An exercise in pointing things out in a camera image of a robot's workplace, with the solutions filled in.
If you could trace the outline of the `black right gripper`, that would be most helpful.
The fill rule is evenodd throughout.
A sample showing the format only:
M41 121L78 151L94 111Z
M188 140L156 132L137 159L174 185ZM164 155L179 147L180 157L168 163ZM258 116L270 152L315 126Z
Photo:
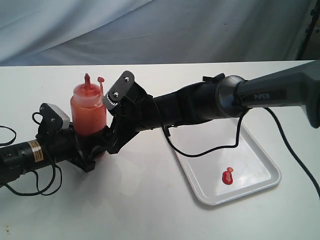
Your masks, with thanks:
M109 154L117 154L139 132L165 126L155 99L136 82L109 113L113 116L107 133Z

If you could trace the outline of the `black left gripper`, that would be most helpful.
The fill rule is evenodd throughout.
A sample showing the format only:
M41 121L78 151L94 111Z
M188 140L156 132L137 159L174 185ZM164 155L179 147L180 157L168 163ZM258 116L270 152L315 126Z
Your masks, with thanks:
M36 164L37 170L52 163L68 161L85 173L89 173L95 169L96 159L106 152L103 132L87 136L79 135L72 124L54 133L39 130L36 140L40 143L44 155L44 160Z

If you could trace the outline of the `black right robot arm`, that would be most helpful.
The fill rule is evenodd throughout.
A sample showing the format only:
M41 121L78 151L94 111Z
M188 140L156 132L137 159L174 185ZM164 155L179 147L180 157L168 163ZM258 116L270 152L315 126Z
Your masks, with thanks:
M313 128L320 126L320 63L312 61L252 80L237 75L204 77L175 92L152 97L124 71L103 98L113 117L108 137L116 154L139 132L239 118L249 109L304 108Z

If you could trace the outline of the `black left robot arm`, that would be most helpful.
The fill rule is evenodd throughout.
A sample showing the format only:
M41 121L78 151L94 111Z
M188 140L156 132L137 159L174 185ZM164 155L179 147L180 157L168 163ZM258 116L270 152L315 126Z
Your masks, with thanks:
M48 166L55 169L63 161L88 173L95 169L96 159L104 153L103 147L93 145L90 138L77 137L72 127L37 134L34 140L0 148L0 186Z

